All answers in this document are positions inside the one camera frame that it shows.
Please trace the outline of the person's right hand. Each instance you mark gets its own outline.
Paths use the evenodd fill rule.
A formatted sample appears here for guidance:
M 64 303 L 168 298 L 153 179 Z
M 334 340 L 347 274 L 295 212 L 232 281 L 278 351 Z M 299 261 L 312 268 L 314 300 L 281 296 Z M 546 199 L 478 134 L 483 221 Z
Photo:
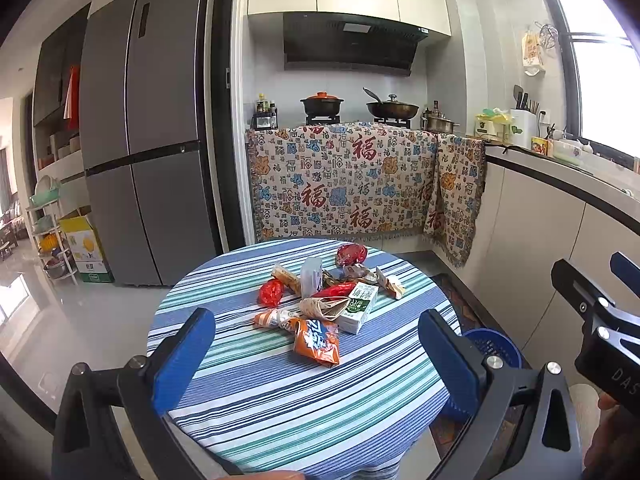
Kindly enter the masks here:
M 638 479 L 638 417 L 604 392 L 598 408 L 602 418 L 585 455 L 584 479 Z

